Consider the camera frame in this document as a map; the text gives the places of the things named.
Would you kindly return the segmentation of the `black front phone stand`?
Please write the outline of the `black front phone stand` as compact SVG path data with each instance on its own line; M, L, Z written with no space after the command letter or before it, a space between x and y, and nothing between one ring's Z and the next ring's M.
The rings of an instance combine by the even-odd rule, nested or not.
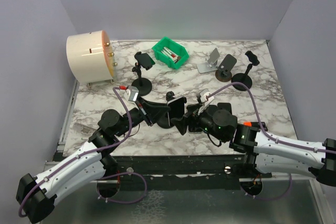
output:
M173 100L175 98L175 94L173 91L169 91L166 93L166 101L167 103L171 100ZM163 129L170 129L173 126L170 126L170 120L168 118L168 114L165 114L163 117L161 117L158 122L157 125Z

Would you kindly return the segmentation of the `black clamp phone stand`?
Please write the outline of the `black clamp phone stand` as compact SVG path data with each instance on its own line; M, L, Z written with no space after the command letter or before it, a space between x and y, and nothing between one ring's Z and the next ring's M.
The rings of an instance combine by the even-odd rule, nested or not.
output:
M155 62L149 54L140 51L134 55L134 58L136 63L132 68L132 72L136 73L138 78L135 79L131 85L138 88L140 96L145 96L151 92L152 82L149 79L142 77L141 69L150 70L155 65Z

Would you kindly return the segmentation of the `purple case phone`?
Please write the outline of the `purple case phone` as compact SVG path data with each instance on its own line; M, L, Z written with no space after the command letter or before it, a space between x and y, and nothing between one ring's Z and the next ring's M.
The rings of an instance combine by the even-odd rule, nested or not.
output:
M232 114L232 105L230 103L219 102L217 104L219 110L226 110L230 114Z

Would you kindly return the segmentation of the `black round base phone stand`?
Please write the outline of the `black round base phone stand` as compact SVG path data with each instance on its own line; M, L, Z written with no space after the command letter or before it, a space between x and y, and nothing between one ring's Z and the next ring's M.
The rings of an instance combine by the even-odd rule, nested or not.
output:
M248 89L250 89L253 85L253 81L248 74L253 66L258 66L260 64L260 61L252 51L247 51L245 55L249 59L250 64L247 66L244 73L237 73L232 77L232 83L239 82L244 84Z

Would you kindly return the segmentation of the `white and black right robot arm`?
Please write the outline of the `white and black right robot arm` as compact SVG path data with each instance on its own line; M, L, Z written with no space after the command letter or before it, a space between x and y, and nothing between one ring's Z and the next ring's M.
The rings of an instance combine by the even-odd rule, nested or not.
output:
M204 111L198 105L189 105L182 117L171 118L170 122L182 135L189 127L199 128L245 154L241 171L246 177L273 172L301 174L335 186L335 140L331 138L308 142L263 132L259 126L238 123L229 103L211 105Z

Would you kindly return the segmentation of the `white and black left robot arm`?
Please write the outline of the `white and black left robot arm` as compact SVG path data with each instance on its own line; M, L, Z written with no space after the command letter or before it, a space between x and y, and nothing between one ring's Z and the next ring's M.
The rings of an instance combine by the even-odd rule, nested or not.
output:
M155 124L170 108L138 98L136 108L125 115L109 109L103 112L98 129L77 151L36 176L24 175L18 185L16 200L19 216L31 223L45 219L67 196L96 179L110 179L118 171L117 162L110 155L120 141L127 138L133 127L145 121Z

